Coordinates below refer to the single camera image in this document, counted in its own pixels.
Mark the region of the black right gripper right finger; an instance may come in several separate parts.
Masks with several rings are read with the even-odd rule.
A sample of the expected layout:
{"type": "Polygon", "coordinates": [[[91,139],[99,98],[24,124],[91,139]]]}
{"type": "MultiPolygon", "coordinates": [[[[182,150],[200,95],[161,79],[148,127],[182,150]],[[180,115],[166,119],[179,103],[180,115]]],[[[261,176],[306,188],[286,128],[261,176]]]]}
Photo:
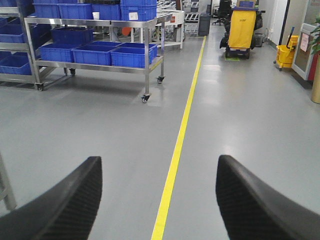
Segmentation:
{"type": "Polygon", "coordinates": [[[216,201],[231,240],[318,240],[320,215],[286,197],[230,155],[217,163],[216,201]]]}

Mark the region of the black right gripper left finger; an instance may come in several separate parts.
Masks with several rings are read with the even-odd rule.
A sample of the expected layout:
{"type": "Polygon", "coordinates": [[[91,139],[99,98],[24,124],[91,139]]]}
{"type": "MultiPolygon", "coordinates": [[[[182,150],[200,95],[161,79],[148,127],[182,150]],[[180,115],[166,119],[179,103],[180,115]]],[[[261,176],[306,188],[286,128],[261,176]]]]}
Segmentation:
{"type": "Polygon", "coordinates": [[[88,157],[29,203],[0,218],[2,240],[86,240],[100,207],[102,159],[88,157]]]}

